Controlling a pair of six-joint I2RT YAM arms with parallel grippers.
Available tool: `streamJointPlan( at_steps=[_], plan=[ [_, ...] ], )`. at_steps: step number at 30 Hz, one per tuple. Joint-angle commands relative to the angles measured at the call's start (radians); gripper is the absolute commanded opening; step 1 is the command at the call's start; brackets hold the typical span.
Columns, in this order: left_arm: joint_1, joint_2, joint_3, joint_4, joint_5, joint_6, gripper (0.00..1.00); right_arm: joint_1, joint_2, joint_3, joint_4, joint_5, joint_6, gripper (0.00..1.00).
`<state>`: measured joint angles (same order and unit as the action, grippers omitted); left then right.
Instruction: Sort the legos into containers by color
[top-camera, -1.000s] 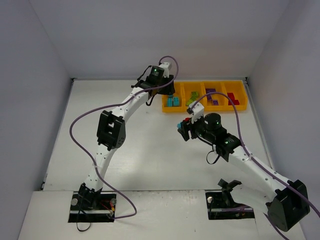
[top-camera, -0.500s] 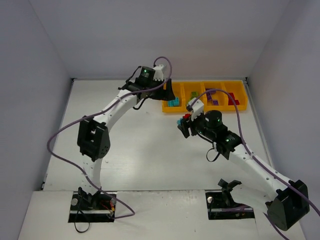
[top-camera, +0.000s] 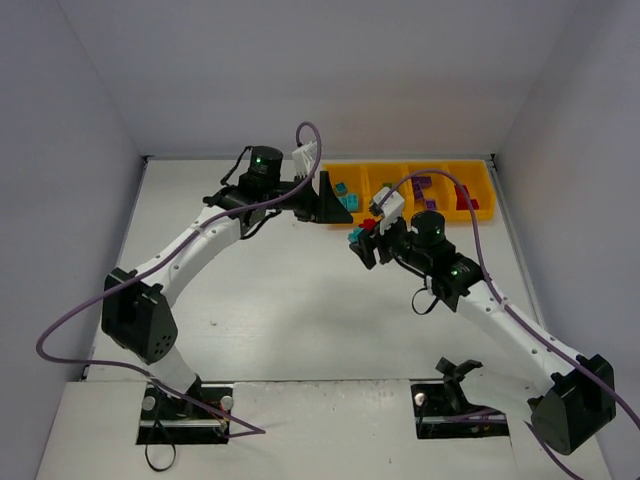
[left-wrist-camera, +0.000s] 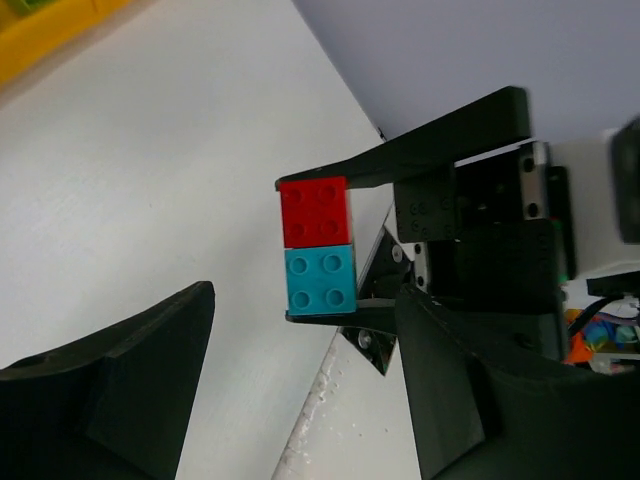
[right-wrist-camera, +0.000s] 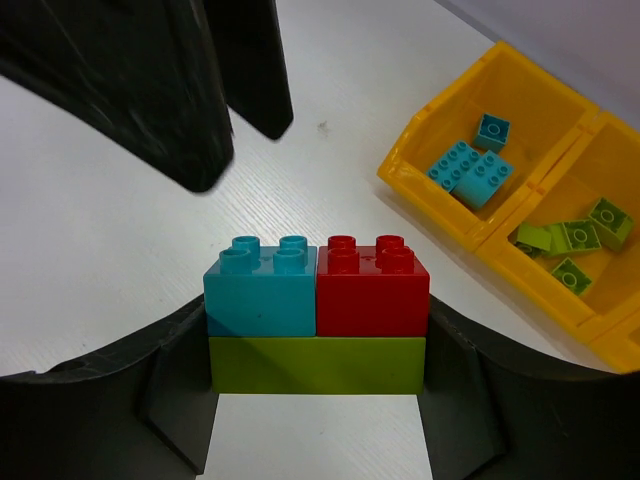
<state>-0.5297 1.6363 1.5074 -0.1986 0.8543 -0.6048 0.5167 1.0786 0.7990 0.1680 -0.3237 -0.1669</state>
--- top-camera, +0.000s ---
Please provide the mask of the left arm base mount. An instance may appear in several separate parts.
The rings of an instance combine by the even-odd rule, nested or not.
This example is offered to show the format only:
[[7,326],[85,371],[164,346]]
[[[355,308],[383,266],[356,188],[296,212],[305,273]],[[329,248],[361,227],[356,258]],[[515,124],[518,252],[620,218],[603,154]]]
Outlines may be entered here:
[[142,399],[137,445],[226,445],[229,423],[147,384]]

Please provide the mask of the dark teal square brick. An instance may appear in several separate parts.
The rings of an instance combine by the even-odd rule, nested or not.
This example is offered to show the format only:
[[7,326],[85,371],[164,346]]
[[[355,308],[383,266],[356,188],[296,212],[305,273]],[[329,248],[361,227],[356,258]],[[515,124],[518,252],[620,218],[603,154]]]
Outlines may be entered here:
[[338,196],[343,196],[348,193],[348,187],[344,182],[338,182],[334,185],[335,193]]

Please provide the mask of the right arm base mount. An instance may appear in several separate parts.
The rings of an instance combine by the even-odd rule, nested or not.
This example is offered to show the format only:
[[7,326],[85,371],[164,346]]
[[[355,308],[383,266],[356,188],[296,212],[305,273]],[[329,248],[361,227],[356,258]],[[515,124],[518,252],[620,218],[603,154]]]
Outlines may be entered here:
[[483,364],[467,360],[455,364],[441,357],[436,371],[440,380],[411,384],[414,425],[418,440],[483,439],[508,437],[505,415],[487,406],[471,403],[461,383],[472,370]]

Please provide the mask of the multicolor lego block assembly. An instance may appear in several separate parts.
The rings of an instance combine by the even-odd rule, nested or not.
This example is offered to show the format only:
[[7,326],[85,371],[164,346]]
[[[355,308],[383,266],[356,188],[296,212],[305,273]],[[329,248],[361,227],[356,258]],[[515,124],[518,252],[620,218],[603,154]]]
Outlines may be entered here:
[[347,236],[350,245],[373,244],[378,234],[380,221],[374,218],[364,219]]

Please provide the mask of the cupcake purple lego piece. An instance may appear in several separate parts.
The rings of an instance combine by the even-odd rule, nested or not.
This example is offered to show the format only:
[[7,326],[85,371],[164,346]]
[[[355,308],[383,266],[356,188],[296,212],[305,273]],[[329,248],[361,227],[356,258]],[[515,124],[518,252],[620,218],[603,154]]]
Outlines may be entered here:
[[411,182],[414,186],[419,186],[420,188],[430,188],[432,186],[432,178],[430,176],[413,177]]

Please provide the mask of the long teal lego brick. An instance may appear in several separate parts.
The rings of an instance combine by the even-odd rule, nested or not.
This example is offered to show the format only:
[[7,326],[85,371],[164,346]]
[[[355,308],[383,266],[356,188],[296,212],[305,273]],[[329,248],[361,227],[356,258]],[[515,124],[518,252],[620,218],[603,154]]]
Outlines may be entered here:
[[342,206],[343,206],[343,207],[344,207],[348,212],[356,212],[356,211],[358,210],[358,209],[357,209],[357,210],[355,210],[355,209],[353,209],[353,208],[350,208],[350,207],[347,205],[346,195],[345,195],[345,196],[341,196],[341,197],[339,197],[339,201],[340,201],[340,203],[342,204]]

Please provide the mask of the small red lego brick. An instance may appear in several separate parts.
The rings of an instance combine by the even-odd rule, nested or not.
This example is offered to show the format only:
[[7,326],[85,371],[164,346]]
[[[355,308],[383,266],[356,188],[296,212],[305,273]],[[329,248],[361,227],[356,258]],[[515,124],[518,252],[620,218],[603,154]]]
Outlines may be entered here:
[[455,186],[456,198],[458,201],[462,202],[469,196],[469,191],[465,185]]

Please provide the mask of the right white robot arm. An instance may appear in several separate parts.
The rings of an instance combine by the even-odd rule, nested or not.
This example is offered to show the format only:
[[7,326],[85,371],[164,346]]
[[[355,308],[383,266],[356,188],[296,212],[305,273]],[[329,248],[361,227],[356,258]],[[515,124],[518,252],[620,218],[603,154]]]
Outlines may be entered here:
[[523,369],[523,376],[513,377],[493,373],[479,360],[441,358],[436,369],[456,414],[488,407],[512,415],[565,456],[615,418],[611,364],[600,355],[583,356],[525,318],[481,266],[447,240],[441,214],[368,220],[350,233],[349,248],[367,269],[395,261],[418,276],[435,304],[476,325]]

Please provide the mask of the red two-by-four lego brick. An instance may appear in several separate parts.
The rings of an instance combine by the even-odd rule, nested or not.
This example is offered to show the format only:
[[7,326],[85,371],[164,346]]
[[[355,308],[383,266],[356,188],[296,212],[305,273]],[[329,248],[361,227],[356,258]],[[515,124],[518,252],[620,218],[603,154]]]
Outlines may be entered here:
[[467,199],[464,196],[460,196],[456,200],[457,211],[470,211],[471,209],[473,209],[474,211],[477,211],[479,207],[480,205],[478,201],[474,198],[471,198],[470,201],[467,201]]

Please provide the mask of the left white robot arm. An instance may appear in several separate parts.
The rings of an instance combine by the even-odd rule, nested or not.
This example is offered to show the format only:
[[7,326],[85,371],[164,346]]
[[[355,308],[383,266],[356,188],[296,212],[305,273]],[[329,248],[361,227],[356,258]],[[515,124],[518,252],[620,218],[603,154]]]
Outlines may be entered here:
[[251,150],[247,171],[235,185],[224,184],[203,199],[198,217],[164,250],[126,271],[114,269],[105,280],[101,328],[134,354],[150,377],[181,394],[195,395],[199,376],[175,343],[178,328],[172,308],[187,285],[224,249],[251,238],[269,219],[290,211],[315,224],[350,224],[352,215],[333,192],[327,171],[313,181],[318,145],[308,142],[293,153],[295,177],[281,177],[283,154],[268,146]]

